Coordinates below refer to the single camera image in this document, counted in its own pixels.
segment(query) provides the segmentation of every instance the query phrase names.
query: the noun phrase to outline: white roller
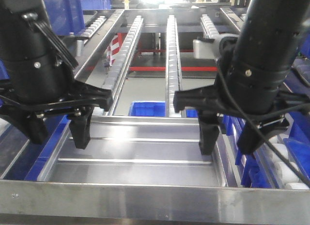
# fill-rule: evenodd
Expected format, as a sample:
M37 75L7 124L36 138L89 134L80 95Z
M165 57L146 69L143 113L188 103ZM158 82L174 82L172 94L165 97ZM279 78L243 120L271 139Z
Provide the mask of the white roller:
M285 185L286 190L308 190L309 187L304 183L287 183Z
M289 152L284 144L273 144L273 146L284 156L286 159L289 157ZM270 149L268 149L268 156L273 163L281 161L280 158Z
M291 162L291 164L298 169L297 165L294 162ZM277 175L282 180L283 184L287 183L295 183L299 181L299 178L293 173L285 163L283 162L276 162L275 163L275 169L277 172Z

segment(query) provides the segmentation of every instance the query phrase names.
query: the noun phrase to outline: black wire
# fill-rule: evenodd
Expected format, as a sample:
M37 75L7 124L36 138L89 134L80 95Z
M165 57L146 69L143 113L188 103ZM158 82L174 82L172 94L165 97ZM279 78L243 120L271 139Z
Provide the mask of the black wire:
M253 121L249 118L249 116L240 108L238 103L234 100L233 96L229 92L228 86L226 84L226 81L224 79L224 76L221 72L220 66L218 65L218 76L219 79L221 80L222 86L224 88L225 94L227 95L227 98L233 104L233 106L239 111L239 113L244 117L244 119L249 123L251 128L259 135L261 139L265 141L267 146L282 160L286 166L292 170L296 176L303 182L305 183L309 188L310 188L310 180L308 179L307 176L303 175L301 172L299 172L291 163L288 159L286 159L276 148L275 146L272 145L272 143L264 136L263 133L257 128L257 126L253 123Z

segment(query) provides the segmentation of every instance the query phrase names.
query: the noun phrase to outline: screw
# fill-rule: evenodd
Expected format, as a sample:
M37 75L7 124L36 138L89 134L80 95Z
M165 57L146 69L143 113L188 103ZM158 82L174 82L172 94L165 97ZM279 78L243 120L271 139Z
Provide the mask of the screw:
M41 63L40 62L35 62L34 63L34 67L39 69L41 67Z
M82 112L79 109L74 110L74 116L75 117L80 117L82 115Z
M37 113L36 116L37 118L44 118L44 113L43 112Z
M19 197L19 195L17 193L12 194L12 198L18 198L18 197Z
M60 66L61 64L62 64L62 60L61 59L57 59L56 66Z
M250 77L252 75L252 71L250 69L246 70L246 77Z

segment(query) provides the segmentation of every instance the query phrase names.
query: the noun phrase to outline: black cylinder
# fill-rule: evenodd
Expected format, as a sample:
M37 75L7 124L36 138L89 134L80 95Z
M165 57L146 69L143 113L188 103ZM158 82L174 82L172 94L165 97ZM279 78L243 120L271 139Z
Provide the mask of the black cylinder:
M226 82L247 113L272 108L310 27L310 0L252 0Z
M0 0L0 59L21 101L54 101L67 91L66 66L57 63L47 38L22 19L28 12L49 24L43 0Z

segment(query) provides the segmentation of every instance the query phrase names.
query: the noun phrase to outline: metal rail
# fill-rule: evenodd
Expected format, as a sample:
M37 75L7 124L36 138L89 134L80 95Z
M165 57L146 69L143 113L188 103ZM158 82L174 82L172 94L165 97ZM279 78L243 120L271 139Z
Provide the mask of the metal rail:
M78 68L74 70L76 80L85 82L91 71L87 71L87 67L95 66L102 58L102 53L107 49L113 36L118 31L124 22L124 10L115 11L97 30L94 35L85 45L83 54L76 57Z
M215 25L207 14L202 15L201 26L205 37L216 38L219 35Z
M174 15L170 15L167 22L166 38L166 117L182 117L175 113L173 107L174 92L181 89L181 60L178 42L177 22Z
M221 8L220 9L221 17L227 22L231 27L231 32L239 34L243 25L243 20L238 17L230 8Z
M117 54L117 59L112 65L111 70L108 73L108 77L105 79L102 86L103 89L112 90L113 95L113 104L105 115L114 115L115 113L120 93L138 45L142 26L143 18L141 16L137 16L123 42L120 51Z

